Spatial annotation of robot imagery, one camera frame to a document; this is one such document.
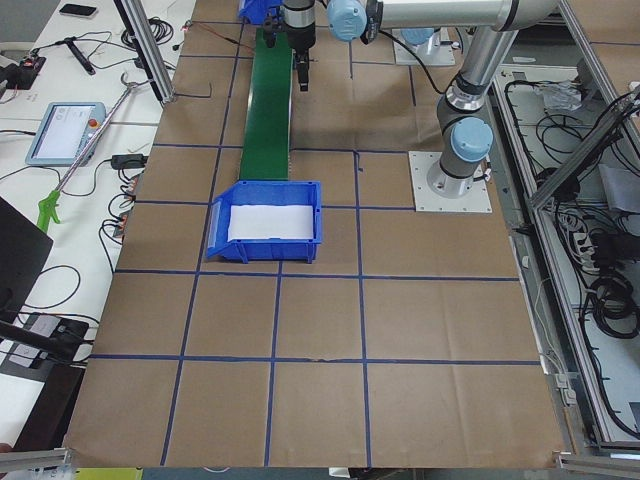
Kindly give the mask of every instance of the light blue joint cap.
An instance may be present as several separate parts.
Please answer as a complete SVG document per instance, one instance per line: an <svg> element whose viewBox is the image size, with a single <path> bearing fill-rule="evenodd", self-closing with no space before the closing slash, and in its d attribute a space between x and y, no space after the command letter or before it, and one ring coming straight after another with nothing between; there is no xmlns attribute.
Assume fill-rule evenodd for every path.
<svg viewBox="0 0 640 480"><path fill-rule="evenodd" d="M460 159L476 163L487 156L493 144L491 127L479 118L460 120L451 132L451 147Z"/></svg>
<svg viewBox="0 0 640 480"><path fill-rule="evenodd" d="M402 38L410 45L417 47L427 43L434 33L436 33L435 28L403 28Z"/></svg>
<svg viewBox="0 0 640 480"><path fill-rule="evenodd" d="M358 0L331 0L327 16L329 30L343 42L359 38L367 26L367 13Z"/></svg>

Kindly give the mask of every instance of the white mounting plate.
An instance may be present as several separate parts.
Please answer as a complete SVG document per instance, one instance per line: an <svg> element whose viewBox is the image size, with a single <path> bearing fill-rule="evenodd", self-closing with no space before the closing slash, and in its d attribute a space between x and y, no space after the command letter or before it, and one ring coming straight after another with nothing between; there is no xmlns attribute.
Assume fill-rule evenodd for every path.
<svg viewBox="0 0 640 480"><path fill-rule="evenodd" d="M392 30L392 34L398 40L404 42L409 48L412 48L411 45L408 45L402 38L402 30L394 29ZM449 31L446 28L440 30L440 42L448 42L449 40ZM416 59L409 55L409 52L396 42L393 42L393 51L396 54L396 65L418 65ZM420 48L414 47L413 51L420 57L420 60L422 60L427 67L448 67L456 64L456 59L453 56L453 49L450 45L441 45L429 55L421 54L423 49Z"/></svg>
<svg viewBox="0 0 640 480"><path fill-rule="evenodd" d="M409 152L411 184L416 212L436 213L492 213L489 192L484 181L474 182L471 190L461 198L444 198L427 185L427 172L440 160L441 152ZM482 175L478 167L474 176Z"/></svg>

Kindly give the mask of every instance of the green conveyor belt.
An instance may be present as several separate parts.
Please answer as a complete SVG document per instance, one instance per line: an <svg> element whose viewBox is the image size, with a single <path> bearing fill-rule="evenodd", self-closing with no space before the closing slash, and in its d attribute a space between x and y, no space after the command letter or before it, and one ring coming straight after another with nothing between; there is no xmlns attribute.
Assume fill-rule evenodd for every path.
<svg viewBox="0 0 640 480"><path fill-rule="evenodd" d="M284 34L267 48L259 29L251 74L240 180L288 180L293 54Z"/></svg>

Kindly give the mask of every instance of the black power brick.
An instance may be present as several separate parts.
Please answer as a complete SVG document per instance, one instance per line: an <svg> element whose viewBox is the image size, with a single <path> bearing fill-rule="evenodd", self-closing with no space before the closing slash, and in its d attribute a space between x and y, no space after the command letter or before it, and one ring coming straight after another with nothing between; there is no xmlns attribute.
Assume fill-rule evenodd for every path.
<svg viewBox="0 0 640 480"><path fill-rule="evenodd" d="M147 156L141 153L129 153L127 155L113 155L111 168L114 170L127 170L129 168L144 168L147 164Z"/></svg>

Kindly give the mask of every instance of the blue bin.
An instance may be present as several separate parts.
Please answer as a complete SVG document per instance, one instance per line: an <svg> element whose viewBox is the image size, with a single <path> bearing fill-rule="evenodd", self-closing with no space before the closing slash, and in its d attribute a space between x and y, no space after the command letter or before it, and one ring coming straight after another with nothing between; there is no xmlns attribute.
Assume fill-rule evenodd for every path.
<svg viewBox="0 0 640 480"><path fill-rule="evenodd" d="M311 263L322 243L321 205L320 182L238 182L213 203L207 258L221 255L243 263L251 260L306 260ZM258 221L251 223L251 218ZM229 239L233 233L259 230L260 226L256 224L260 223L266 229L256 235L260 238L238 235ZM286 230L286 235L273 234L279 232L279 228ZM298 232L304 232L300 235L303 238L296 238Z"/></svg>
<svg viewBox="0 0 640 480"><path fill-rule="evenodd" d="M252 25L262 25L270 8L282 5L282 0L242 0L238 17L246 18Z"/></svg>

